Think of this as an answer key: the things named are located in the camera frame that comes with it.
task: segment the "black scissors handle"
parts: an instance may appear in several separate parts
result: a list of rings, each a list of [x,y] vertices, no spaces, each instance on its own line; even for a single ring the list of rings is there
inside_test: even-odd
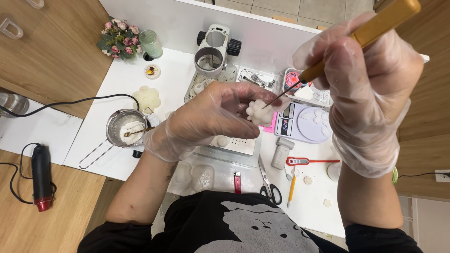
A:
[[[269,187],[270,187],[270,193],[271,193],[270,195],[267,193],[267,188],[266,188],[265,185],[263,185],[263,186],[261,187],[261,190],[259,191],[259,194],[265,195],[265,196],[267,197],[267,199],[268,199],[268,200],[272,200],[272,202],[273,202],[275,205],[280,205],[281,202],[283,201],[283,198],[281,197],[281,192],[280,192],[280,190],[279,190],[275,185],[272,185],[272,184],[271,184]],[[276,199],[275,199],[274,189],[276,189],[276,192],[278,193],[278,196],[279,196],[278,202],[277,202]]]

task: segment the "black shirt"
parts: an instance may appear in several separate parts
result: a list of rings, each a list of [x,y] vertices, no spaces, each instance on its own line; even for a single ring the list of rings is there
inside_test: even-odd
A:
[[[346,252],[298,227],[261,194],[203,191],[181,197],[164,222],[164,232],[153,239],[151,225],[106,222],[80,242],[78,252]],[[350,252],[422,252],[400,229],[355,224],[345,232]]]

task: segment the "clear plastic glove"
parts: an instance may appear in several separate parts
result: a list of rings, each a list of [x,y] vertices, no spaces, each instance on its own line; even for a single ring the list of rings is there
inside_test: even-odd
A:
[[[325,75],[314,80],[330,89],[333,144],[356,173],[376,178],[392,171],[400,151],[396,130],[423,69],[423,58],[392,30],[361,49],[349,38],[371,19],[363,13],[336,24],[300,46],[292,57],[303,70],[324,59]]]
[[[268,103],[276,97],[275,93],[249,82],[212,82],[147,132],[145,149],[161,160],[176,162],[186,159],[196,146],[209,145],[214,136],[254,139],[259,136],[259,128],[246,119],[248,103],[256,99]],[[288,97],[283,97],[272,105],[283,111],[289,102]]]

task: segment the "person's left hand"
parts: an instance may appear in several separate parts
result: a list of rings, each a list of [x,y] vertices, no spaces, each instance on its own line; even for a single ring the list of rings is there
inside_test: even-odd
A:
[[[153,156],[166,162],[187,158],[196,146],[208,145],[217,135],[254,139],[259,128],[246,120],[248,103],[262,99],[268,103],[277,95],[249,82],[212,82],[169,118],[147,132],[144,146]],[[283,97],[272,106],[284,110],[289,99]]]

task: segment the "digital thermometer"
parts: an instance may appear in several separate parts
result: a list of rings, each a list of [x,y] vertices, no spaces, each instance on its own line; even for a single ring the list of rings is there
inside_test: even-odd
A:
[[[310,160],[308,158],[288,157],[286,164],[289,166],[308,165],[309,163],[338,163],[341,160]]]

